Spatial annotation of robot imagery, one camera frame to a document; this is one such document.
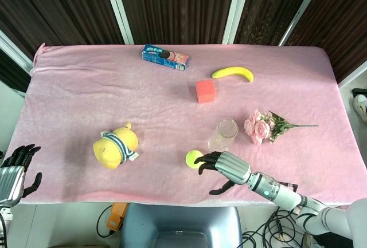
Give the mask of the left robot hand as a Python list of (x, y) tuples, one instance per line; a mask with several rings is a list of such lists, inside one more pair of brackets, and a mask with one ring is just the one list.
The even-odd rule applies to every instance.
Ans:
[(38, 172), (33, 184), (24, 187), (26, 172), (32, 158), (41, 147), (35, 144), (22, 145), (14, 150), (1, 165), (1, 208), (12, 208), (22, 198), (37, 191), (42, 181), (42, 173)]

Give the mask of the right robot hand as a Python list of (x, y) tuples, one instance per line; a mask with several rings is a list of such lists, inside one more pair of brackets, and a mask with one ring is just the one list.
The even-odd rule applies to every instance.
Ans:
[(198, 163), (201, 163), (198, 168), (199, 175), (204, 170), (212, 170), (219, 172), (228, 180), (221, 188), (209, 191), (210, 195), (221, 195), (235, 184), (244, 185), (251, 175), (250, 165), (228, 151), (207, 153), (194, 161), (194, 164)]

